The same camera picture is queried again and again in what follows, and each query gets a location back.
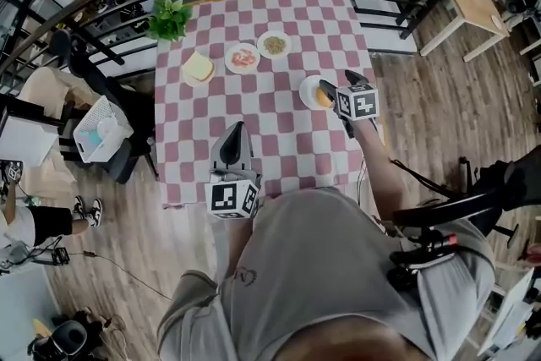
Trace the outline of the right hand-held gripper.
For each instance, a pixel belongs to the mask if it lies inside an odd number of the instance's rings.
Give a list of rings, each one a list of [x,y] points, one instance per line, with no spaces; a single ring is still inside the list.
[[[349,83],[346,87],[336,88],[331,82],[321,79],[317,101],[324,108],[335,109],[347,136],[352,139],[353,122],[374,119],[380,115],[379,94],[363,75],[349,69],[344,74]]]

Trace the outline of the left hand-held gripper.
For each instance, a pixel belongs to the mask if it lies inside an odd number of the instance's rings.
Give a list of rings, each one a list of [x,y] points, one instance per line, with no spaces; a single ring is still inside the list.
[[[261,174],[252,163],[249,132],[243,121],[230,126],[212,146],[207,211],[222,220],[251,219],[259,204]]]

